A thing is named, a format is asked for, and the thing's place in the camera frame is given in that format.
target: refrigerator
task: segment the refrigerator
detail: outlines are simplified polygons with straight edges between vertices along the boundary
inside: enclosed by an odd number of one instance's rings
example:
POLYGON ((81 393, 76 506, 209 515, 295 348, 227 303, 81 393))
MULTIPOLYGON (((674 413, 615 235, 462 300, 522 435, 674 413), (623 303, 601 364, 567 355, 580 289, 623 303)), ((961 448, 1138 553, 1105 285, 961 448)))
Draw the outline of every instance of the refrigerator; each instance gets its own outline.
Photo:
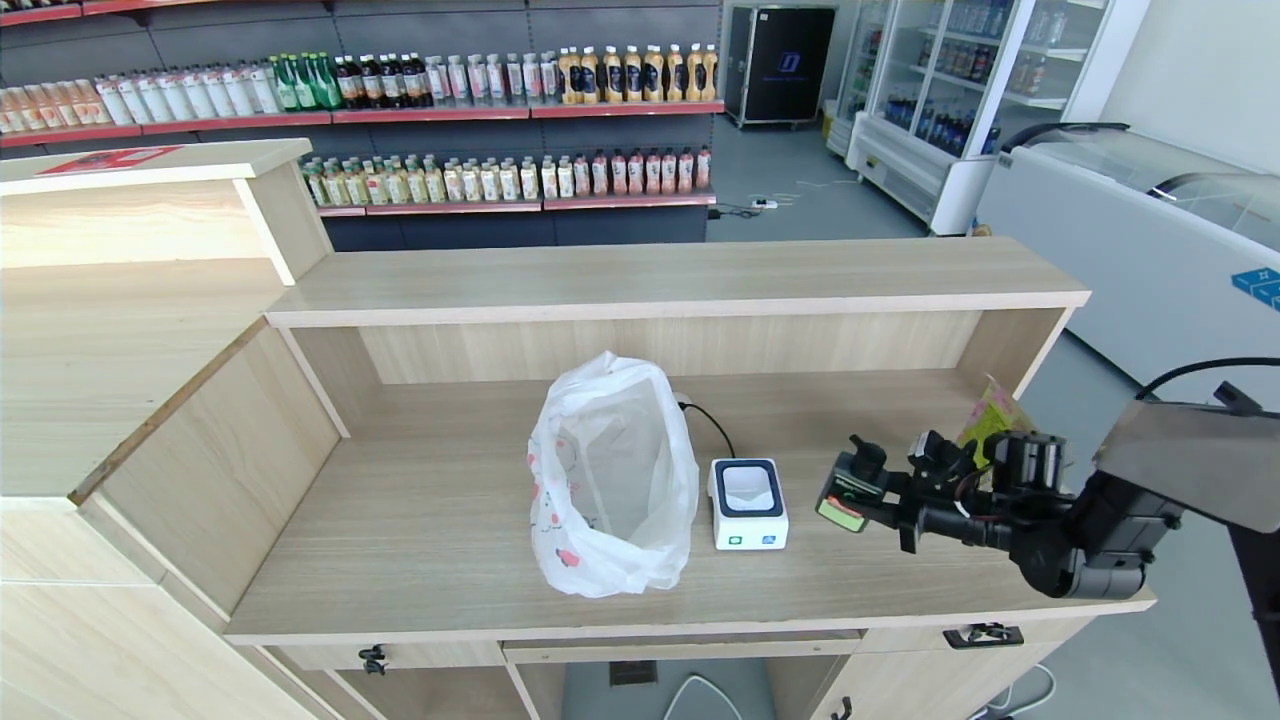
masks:
POLYGON ((893 0, 845 163, 937 234, 972 227, 1002 138, 1097 120, 1147 0, 893 0))
MULTIPOLYGON (((1189 363, 1280 356, 1280 178, 1123 124, 1029 128, 1000 155, 978 220, 1093 291, 1066 328, 1147 383, 1189 363)), ((1162 400, 1231 380, 1280 407, 1275 369, 1179 378, 1162 400)))

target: glass door refrigerator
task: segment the glass door refrigerator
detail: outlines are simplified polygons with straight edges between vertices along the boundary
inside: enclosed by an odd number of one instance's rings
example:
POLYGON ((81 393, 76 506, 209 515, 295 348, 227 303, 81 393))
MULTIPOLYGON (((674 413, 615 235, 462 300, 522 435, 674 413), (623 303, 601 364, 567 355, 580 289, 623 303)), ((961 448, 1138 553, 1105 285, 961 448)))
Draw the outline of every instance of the glass door refrigerator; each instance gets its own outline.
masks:
POLYGON ((1098 119, 1147 4, 895 0, 846 165, 932 232, 966 232, 1002 137, 1098 119))

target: counter drawer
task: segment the counter drawer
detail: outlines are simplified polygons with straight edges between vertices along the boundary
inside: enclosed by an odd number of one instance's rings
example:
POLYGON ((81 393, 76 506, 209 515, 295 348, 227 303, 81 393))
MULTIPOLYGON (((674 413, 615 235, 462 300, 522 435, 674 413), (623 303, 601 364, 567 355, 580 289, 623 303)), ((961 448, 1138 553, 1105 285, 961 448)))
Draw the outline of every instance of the counter drawer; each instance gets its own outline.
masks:
POLYGON ((790 657, 847 655, 858 647, 860 639, 861 633, 858 630, 667 635, 508 642, 503 643, 502 651, 507 660, 515 664, 790 657))
MULTIPOLYGON (((302 670, 364 670, 362 651, 372 644, 294 644, 276 650, 302 670)), ((381 662, 390 669, 486 667, 502 665, 497 642, 381 643, 381 662)))

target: green bottle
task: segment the green bottle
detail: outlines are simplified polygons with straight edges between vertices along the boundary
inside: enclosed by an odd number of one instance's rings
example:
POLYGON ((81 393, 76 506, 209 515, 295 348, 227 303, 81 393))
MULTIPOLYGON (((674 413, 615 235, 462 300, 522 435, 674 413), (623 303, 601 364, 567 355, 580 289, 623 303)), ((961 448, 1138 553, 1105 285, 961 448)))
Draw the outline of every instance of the green bottle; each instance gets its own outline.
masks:
POLYGON ((297 55, 289 55, 287 64, 293 73, 293 90, 298 94, 300 110, 319 110, 315 90, 312 90, 311 72, 306 61, 298 61, 297 55))
POLYGON ((319 55, 312 55, 316 65, 316 74, 320 78, 320 87, 324 92, 320 94, 320 102, 329 108, 330 110, 342 109, 342 88, 338 87, 338 78, 333 74, 333 63, 329 61, 328 53, 320 53, 319 55))
POLYGON ((268 61, 275 69, 275 97, 280 101, 280 109, 285 113, 298 110, 298 94, 293 90, 293 76, 289 73, 287 58, 271 55, 268 61))

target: white wall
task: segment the white wall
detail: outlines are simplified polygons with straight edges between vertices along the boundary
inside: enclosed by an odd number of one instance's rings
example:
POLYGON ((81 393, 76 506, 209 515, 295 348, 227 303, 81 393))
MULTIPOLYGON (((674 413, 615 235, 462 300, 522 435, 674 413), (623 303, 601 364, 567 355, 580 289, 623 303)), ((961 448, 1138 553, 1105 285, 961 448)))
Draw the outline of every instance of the white wall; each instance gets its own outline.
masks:
POLYGON ((1102 119, 1280 173, 1276 28, 1277 0, 1152 0, 1102 119))

